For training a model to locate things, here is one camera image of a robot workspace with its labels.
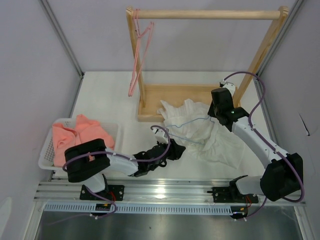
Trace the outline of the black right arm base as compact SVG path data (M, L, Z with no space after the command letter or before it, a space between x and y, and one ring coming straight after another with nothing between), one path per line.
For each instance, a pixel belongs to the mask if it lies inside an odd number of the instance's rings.
M236 186L236 182L248 175L239 176L229 182L228 186L212 187L207 193L211 194L214 203L254 203L259 202L259 198L253 194L241 194Z

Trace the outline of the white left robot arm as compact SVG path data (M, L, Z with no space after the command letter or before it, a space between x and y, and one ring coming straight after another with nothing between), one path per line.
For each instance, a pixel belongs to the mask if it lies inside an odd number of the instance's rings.
M103 171L120 172L129 177L142 177L157 168L167 166L167 161L179 160L186 147L175 140L157 142L147 151L125 155L108 148L101 138L76 145L64 152L65 164L70 183L82 185L81 194L90 194L103 200L110 192Z

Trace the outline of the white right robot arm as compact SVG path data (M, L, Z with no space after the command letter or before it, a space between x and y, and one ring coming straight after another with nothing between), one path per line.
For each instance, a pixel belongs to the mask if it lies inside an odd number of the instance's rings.
M242 107L234 107L230 91L216 88L211 91L212 102L208 115L217 119L231 133L238 136L258 157L264 167L262 176L241 176L228 189L228 196L239 202L246 195L263 195L275 202L288 199L288 195L300 191L296 202L303 200L303 159L298 153L288 153L269 138L263 136Z

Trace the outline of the blue wire hanger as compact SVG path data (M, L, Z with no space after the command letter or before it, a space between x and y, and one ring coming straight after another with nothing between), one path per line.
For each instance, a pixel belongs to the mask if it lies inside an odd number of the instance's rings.
M210 116L197 117L187 122L178 117L178 123L167 123L165 128L168 130L170 137L181 141L183 144L194 144L204 146L210 138L211 132L215 127L215 121Z

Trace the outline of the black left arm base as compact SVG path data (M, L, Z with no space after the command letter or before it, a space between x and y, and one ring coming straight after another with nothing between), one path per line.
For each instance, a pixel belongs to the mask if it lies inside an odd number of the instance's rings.
M125 186L108 184L105 179L88 179L83 182L79 195L80 200L98 201L108 199L110 201L122 201Z

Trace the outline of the white skirt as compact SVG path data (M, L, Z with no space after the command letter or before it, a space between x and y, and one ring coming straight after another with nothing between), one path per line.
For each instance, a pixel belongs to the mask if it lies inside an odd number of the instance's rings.
M197 160L221 163L238 169L245 154L245 144L219 121L208 115L209 106L186 99L182 106L174 107L161 100L157 113L170 137L184 147Z

